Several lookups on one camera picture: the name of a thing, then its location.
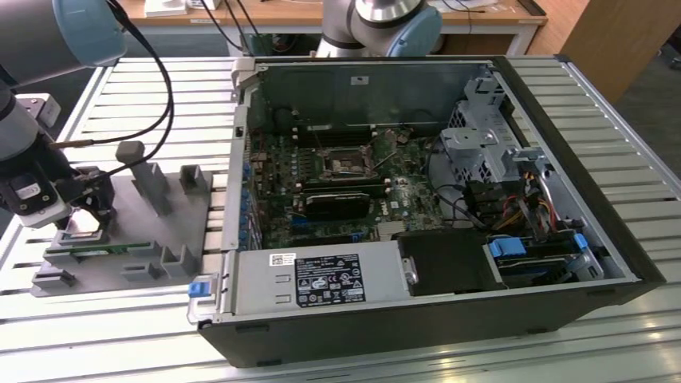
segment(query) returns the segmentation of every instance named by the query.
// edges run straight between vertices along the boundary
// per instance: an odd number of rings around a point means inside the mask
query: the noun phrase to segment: motherboard
[[[404,126],[253,132],[247,155],[261,248],[385,241],[442,227],[424,174],[432,137],[412,136]]]

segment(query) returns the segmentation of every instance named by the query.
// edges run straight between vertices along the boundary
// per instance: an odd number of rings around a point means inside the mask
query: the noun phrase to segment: wooden table
[[[217,33],[203,10],[163,18],[145,18],[144,0],[120,0],[133,23],[149,34],[205,34]],[[321,34],[321,2],[304,3],[296,0],[243,0],[251,19],[261,34]],[[252,32],[245,15],[235,0],[229,0],[236,19],[247,33]],[[452,43],[454,51],[448,53],[506,53],[524,54],[538,26],[546,23],[545,16],[532,16],[517,0],[500,0],[497,6],[481,7],[485,13],[444,12],[442,34],[470,34]],[[213,11],[223,29],[233,41],[240,40],[239,30],[224,4]],[[457,43],[465,42],[469,51],[456,51]],[[241,52],[232,49],[231,54]]]

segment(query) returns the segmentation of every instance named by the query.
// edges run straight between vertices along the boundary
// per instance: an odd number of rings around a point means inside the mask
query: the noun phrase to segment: slotted aluminum table
[[[165,59],[177,123],[156,156],[165,172],[215,171],[204,267],[216,267],[232,137],[229,58]],[[413,349],[261,369],[235,369],[188,324],[187,287],[33,298],[31,278],[53,229],[13,220],[0,246],[0,381],[444,381],[681,380],[681,187],[578,71],[552,57],[512,59],[602,187],[668,285],[593,312],[550,334]],[[151,59],[97,69],[60,139],[104,138],[161,114],[165,87]],[[518,124],[536,142],[525,122]],[[153,145],[161,129],[143,136]],[[68,150],[109,169],[115,145]]]

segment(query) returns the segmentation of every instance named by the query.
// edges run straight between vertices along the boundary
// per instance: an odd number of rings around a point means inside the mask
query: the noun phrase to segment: black cable cord
[[[96,183],[97,181],[104,180],[105,178],[111,177],[113,174],[120,173],[123,170],[132,168],[135,165],[141,164],[145,161],[151,160],[151,158],[161,150],[161,147],[163,147],[164,143],[167,142],[168,135],[171,134],[171,130],[172,130],[172,124],[175,122],[175,97],[172,94],[172,81],[171,81],[171,75],[167,71],[167,67],[164,66],[163,61],[159,58],[159,55],[156,54],[156,51],[155,51],[153,47],[151,46],[149,42],[147,41],[144,35],[141,34],[140,30],[137,29],[137,27],[129,20],[128,14],[125,13],[123,6],[120,6],[117,0],[108,0],[108,6],[109,6],[109,9],[112,10],[116,20],[119,21],[121,26],[124,26],[128,29],[129,34],[140,42],[141,46],[145,48],[147,52],[149,52],[149,55],[153,57],[153,60],[155,60],[156,64],[159,65],[159,70],[161,71],[161,76],[163,76],[164,82],[167,84],[167,91],[168,91],[167,110],[164,111],[164,113],[161,115],[161,120],[164,120],[167,118],[168,123],[167,123],[167,128],[163,133],[161,139],[159,140],[159,143],[156,144],[156,147],[149,152],[149,154],[147,154],[144,157],[141,157],[137,161],[133,161],[129,164],[125,164],[125,165],[117,167],[115,170],[105,172],[105,173],[100,174],[99,176],[95,176],[88,181],[91,184]],[[135,135],[139,136],[140,134],[144,134],[144,133],[137,132],[136,134],[128,135],[128,136],[135,136]]]
[[[256,24],[253,24],[253,20],[251,20],[251,15],[248,14],[248,10],[245,10],[244,3],[241,0],[236,0],[236,3],[239,4],[239,7],[244,11],[245,19],[248,20],[248,23],[251,24],[251,28],[253,29],[253,32],[256,32],[256,38],[257,43],[260,44],[260,47],[263,49],[263,54],[267,54],[267,47],[265,42],[263,41],[263,36],[260,35],[260,32],[257,31]]]
[[[208,13],[208,17],[211,20],[213,20],[215,27],[217,28],[217,31],[223,35],[224,39],[227,40],[228,44],[232,45],[239,51],[241,51],[241,47],[229,39],[227,34],[223,31],[223,28],[220,28],[220,24],[217,23],[217,20],[215,20],[213,12],[208,9],[208,5],[205,4],[204,0],[199,0],[201,2],[201,5],[204,6],[205,12]]]
[[[454,1],[464,8],[466,8],[466,10],[458,10],[457,8],[454,8],[453,6],[449,5],[446,0],[442,0],[442,2],[445,3],[446,8],[449,8],[450,10],[453,10],[456,12],[465,12],[466,15],[468,15],[468,38],[466,38],[466,44],[464,46],[464,53],[466,53],[468,52],[468,46],[470,45],[470,36],[473,35],[473,18],[470,17],[470,14],[484,14],[485,11],[484,10],[470,10],[470,8],[468,8],[468,6],[461,2],[461,0],[454,0]]]
[[[225,0],[224,4],[227,5],[227,10],[229,11],[229,16],[232,17],[232,20],[235,21],[236,29],[239,30],[239,35],[241,36],[241,40],[244,41],[244,49],[245,49],[248,55],[253,57],[253,52],[251,51],[251,47],[248,46],[248,41],[245,40],[244,30],[241,29],[241,24],[236,20],[235,10],[232,10],[232,6],[229,5],[229,0]]]
[[[132,24],[132,22],[129,22],[128,14],[125,13],[125,9],[120,6],[120,4],[116,0],[108,0],[107,3],[108,3],[108,6],[113,12],[113,16],[116,17],[116,20],[119,21],[119,23],[123,26],[123,29],[128,30],[129,29],[128,25]],[[132,133],[127,136],[112,137],[112,138],[108,138],[104,140],[88,140],[87,145],[83,145],[83,146],[89,146],[89,145],[96,145],[96,144],[111,144],[113,142],[132,140],[133,138],[145,135],[148,132],[151,132],[153,129],[156,129],[156,127],[161,124],[161,122],[168,117],[169,112],[171,112],[171,99],[168,99],[167,107],[163,111],[161,116],[159,117],[156,122],[148,128],[145,128],[145,129],[140,130],[139,132]]]
[[[476,215],[470,211],[464,209],[462,207],[457,206],[450,200],[448,200],[442,196],[442,194],[440,194],[441,188],[444,188],[444,187],[452,188],[454,185],[445,184],[445,185],[438,186],[437,188],[433,187],[433,180],[430,179],[430,160],[433,159],[433,151],[436,150],[436,144],[437,144],[438,140],[441,140],[440,135],[437,135],[436,139],[433,140],[433,143],[430,145],[430,150],[428,151],[428,157],[425,159],[424,171],[425,171],[425,179],[428,180],[428,186],[429,186],[430,190],[434,192],[434,194],[437,195],[437,197],[440,197],[440,200],[444,203],[446,203],[449,206],[452,206],[452,208],[454,210],[457,210],[461,214],[464,214],[465,217],[468,218],[468,220],[470,220],[470,222],[473,223],[473,225],[476,225],[476,227],[478,229],[489,231],[489,230],[492,230],[492,228],[476,217]]]
[[[458,201],[464,201],[464,197],[458,197],[456,200],[454,200],[454,206],[458,206]],[[454,225],[457,224],[457,209],[452,209],[452,227],[454,227]]]

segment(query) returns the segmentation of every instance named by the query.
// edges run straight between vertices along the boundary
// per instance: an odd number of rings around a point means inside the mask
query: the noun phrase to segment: warning label
[[[360,256],[296,259],[296,297],[300,307],[365,302]]]

